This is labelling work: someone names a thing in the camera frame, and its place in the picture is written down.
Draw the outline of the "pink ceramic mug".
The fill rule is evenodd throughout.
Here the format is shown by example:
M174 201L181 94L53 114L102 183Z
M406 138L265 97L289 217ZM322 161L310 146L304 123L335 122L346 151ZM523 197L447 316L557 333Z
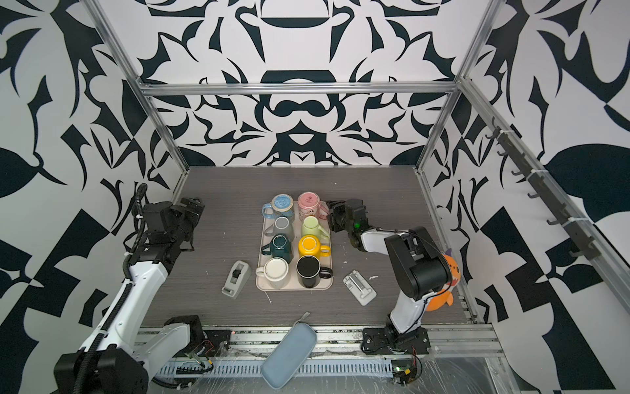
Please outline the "pink ceramic mug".
M319 195L314 192L307 191L302 193L298 200L299 217L303 221L309 216L314 216L321 220L327 220L329 209L325 202L323 202Z

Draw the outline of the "light blue butterfly mug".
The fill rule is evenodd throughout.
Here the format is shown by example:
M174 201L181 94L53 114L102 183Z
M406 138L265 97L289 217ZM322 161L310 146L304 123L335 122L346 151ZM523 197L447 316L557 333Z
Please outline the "light blue butterfly mug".
M294 199L287 194L276 195L272 201L262 207L262 216L266 219L288 218L295 219Z

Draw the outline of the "grey ceramic mug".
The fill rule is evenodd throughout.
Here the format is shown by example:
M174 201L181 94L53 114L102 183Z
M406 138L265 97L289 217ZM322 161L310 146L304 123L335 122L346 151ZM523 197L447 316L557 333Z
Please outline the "grey ceramic mug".
M293 221L291 218L280 216L274 220L273 224L263 234L266 237L284 235L289 241L293 241L295 239Z

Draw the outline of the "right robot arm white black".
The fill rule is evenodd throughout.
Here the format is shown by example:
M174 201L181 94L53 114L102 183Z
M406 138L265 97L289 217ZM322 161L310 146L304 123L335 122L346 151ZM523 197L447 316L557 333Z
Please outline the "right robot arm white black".
M458 264L437 247L424 227L374 227L359 199L328 200L326 205L331 231L346 231L355 249L390 259L400 295L385 326L389 346L400 349L417 339L425 313L453 305L453 290L461 279Z

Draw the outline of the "yellow mug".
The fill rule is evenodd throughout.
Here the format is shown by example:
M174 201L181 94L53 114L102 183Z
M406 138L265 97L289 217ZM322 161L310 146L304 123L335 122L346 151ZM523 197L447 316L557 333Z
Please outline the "yellow mug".
M331 247L323 245L316 236L302 236L298 242L300 256L313 256L318 259L331 256Z

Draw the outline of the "black mug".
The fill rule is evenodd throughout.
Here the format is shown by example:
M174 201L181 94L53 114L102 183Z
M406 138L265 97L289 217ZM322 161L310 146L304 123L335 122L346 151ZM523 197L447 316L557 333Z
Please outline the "black mug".
M320 260L311 255L300 257L296 264L300 284L308 289L315 288L322 279L331 279L331 268L323 267Z

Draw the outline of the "dark green mug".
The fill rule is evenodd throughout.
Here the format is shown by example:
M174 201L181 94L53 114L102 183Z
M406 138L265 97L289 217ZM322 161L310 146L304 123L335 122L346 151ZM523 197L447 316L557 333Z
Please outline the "dark green mug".
M261 254L282 258L287 264L294 258L291 241L285 234L275 235L268 244L261 247Z

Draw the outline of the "white cream mug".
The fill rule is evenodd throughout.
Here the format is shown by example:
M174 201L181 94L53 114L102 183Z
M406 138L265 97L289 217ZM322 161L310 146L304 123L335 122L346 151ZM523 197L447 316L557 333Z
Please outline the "white cream mug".
M263 289L281 290L290 280L289 264L280 257L269 259L255 273L257 279L261 280Z

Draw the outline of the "beige serving tray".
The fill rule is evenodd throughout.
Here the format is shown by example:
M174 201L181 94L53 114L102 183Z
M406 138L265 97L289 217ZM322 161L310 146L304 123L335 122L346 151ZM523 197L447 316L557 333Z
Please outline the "beige serving tray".
M300 240L301 236L301 227L302 227L302 222L300 220L299 217L299 208L297 208L294 204L294 210L295 210L295 219L293 221L293 226L294 226L294 233L295 233L295 239L293 239L293 241L291 242L292 245L292 251L293 251L293 256L294 258L292 259L291 263L289 264L289 271L290 271L290 280L287 283L287 285L282 288L281 290L274 290L274 289L263 289L263 285L261 283L260 279L257 279L256 277L256 285L257 288L263 292L303 292L303 291L324 291L327 290L331 287L331 285L333 284L333 279L322 279L321 282L315 287L315 288L305 288L300 284L299 281L299 277L297 274L297 270L296 270L296 264L297 261L300 259L300 253L298 251L298 242ZM330 228L329 226L324 223L323 220L319 220L320 223L330 232ZM261 242L260 242L260 252L259 252L259 261L257 262L256 265L256 269L263 266L265 263L267 263L267 261L269 261L269 259L273 258L272 256L265 256L261 254L261 247L268 244L272 237L266 237L264 236L264 231L269 228L272 224L273 224L274 220L273 219L266 219L263 218L263 225L262 225L262 236L261 236ZM329 243L325 243L324 241L321 241L321 243L323 245L326 246L330 246L331 247L331 239ZM323 267L328 267L332 269L332 257L322 257L321 259L319 259L322 266Z

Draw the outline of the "orange shark plush toy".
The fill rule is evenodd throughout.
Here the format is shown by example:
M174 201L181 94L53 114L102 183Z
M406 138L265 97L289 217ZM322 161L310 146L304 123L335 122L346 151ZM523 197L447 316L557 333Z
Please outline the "orange shark plush toy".
M435 297L429 300L427 305L428 312L439 310L439 308L443 307L444 305L453 305L453 291L461 279L461 270L459 269L459 265L456 263L456 261L447 254L445 254L444 257L451 271L451 279L446 285L444 285L443 289L441 289Z

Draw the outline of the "blue-grey pencil case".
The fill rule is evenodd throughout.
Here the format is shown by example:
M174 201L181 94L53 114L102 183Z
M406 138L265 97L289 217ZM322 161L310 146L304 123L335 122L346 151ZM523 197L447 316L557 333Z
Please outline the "blue-grey pencil case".
M293 378L317 344L317 333L305 322L308 316L310 313L305 312L294 322L261 366L262 378L275 390L283 388Z

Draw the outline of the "green circuit board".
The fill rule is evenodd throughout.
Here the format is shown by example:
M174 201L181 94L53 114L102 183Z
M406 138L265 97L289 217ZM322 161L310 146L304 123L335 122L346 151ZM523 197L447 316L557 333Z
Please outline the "green circuit board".
M407 386L417 380L423 373L420 359L392 361L392 376L394 384Z

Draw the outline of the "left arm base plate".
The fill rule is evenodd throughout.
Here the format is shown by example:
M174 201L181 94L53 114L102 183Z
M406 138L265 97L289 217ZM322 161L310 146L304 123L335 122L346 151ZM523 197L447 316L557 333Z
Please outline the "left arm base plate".
M164 327L173 323L185 323L190 326L190 341L176 356L188 356L195 353L197 356L212 358L216 356L222 347L230 346L231 330L227 329L203 329L198 315L183 315L169 318Z

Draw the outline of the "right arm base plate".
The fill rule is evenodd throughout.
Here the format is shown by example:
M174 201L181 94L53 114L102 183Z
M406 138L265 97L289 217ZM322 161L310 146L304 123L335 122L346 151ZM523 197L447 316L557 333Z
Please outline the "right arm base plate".
M366 355L393 355L398 353L427 355L431 348L428 331L417 328L400 334L393 327L364 328L361 351Z

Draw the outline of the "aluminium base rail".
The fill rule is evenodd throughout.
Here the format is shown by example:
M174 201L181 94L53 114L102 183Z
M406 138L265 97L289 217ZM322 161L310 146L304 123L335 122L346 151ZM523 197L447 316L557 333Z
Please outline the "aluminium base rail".
M230 356L246 360L261 360L271 354L291 326L225 327L231 333ZM361 351L364 326L313 326L318 336L312 359L408 359L407 353L391 353L387 349L377 354ZM428 339L416 348L420 357L501 357L504 354L494 328L489 324L428 325Z

